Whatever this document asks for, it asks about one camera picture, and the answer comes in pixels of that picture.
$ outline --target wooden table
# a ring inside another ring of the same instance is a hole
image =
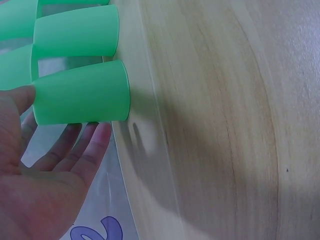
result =
[[[113,3],[140,239],[320,239],[320,1]]]

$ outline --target stacked cup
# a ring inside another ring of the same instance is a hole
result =
[[[33,44],[0,55],[0,90],[34,85],[39,125],[124,121],[130,87],[122,61],[39,77],[38,60],[116,53],[119,13],[109,0],[9,0],[0,5],[0,40],[33,37]],[[42,17],[43,4],[102,4]]]

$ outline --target green plastic cup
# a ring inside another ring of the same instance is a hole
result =
[[[110,0],[39,0],[41,4],[102,4],[107,5]]]
[[[58,72],[33,84],[39,125],[124,121],[129,115],[130,87],[120,60]]]
[[[38,0],[10,0],[0,5],[0,41],[34,35],[42,8]]]
[[[0,55],[0,90],[30,85],[38,76],[38,59],[32,44]]]
[[[118,40],[119,13],[115,5],[62,12],[35,23],[34,47],[41,57],[113,57]]]

